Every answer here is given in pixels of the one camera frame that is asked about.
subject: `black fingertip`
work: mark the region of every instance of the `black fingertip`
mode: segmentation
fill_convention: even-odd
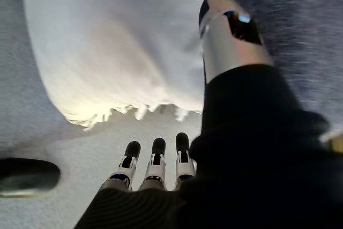
[[[176,151],[186,151],[189,149],[189,140],[187,134],[181,132],[176,135]]]
[[[133,141],[128,144],[125,150],[125,156],[135,157],[138,160],[140,153],[140,144],[139,142]]]
[[[165,154],[166,151],[166,142],[162,138],[157,138],[154,140],[154,143],[152,144],[152,151],[151,154]]]

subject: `black fabric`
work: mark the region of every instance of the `black fabric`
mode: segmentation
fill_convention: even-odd
[[[326,129],[273,67],[230,70],[205,87],[196,176],[176,192],[102,190],[76,228],[339,228],[343,156],[319,142]]]

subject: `gray carpet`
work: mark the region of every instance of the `gray carpet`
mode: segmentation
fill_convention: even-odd
[[[343,124],[343,0],[240,0],[257,18],[266,44],[302,105]],[[50,103],[30,47],[22,0],[5,0],[1,155],[39,158],[62,171],[59,186],[33,199],[1,199],[1,228],[72,228],[131,140],[142,144],[134,188],[143,180],[152,141],[167,142],[168,188],[174,184],[174,137],[199,133],[200,115],[183,123],[173,107],[147,114],[113,114],[90,132],[68,123]]]

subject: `frayed fabric edge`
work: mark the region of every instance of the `frayed fabric edge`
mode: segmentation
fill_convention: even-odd
[[[156,109],[158,107],[159,107],[159,105],[151,105],[151,106],[141,105],[141,106],[137,107],[137,110],[135,112],[135,118],[137,120],[142,120],[147,111],[154,112],[154,111],[156,111]],[[133,109],[133,107],[127,106],[124,108],[121,107],[121,108],[113,108],[113,109],[122,113],[122,114],[126,114],[129,110]],[[183,109],[181,107],[176,107],[175,119],[179,122],[183,122],[184,119],[188,116],[189,111],[190,110],[186,110],[186,109]],[[192,110],[192,111],[194,111],[196,113],[201,113],[198,110]],[[89,131],[89,130],[93,129],[97,123],[107,122],[111,115],[112,115],[112,109],[108,109],[108,110],[103,111],[103,112],[95,113],[91,118],[85,119],[85,120],[75,120],[73,118],[68,118],[68,115],[65,115],[65,118],[72,124],[76,124],[76,125],[80,125],[80,126],[85,127],[83,129],[83,131]]]

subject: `blue light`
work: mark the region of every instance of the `blue light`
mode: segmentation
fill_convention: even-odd
[[[247,16],[246,14],[240,14],[238,16],[238,20],[243,22],[243,23],[248,23],[248,22],[250,22],[250,17]]]

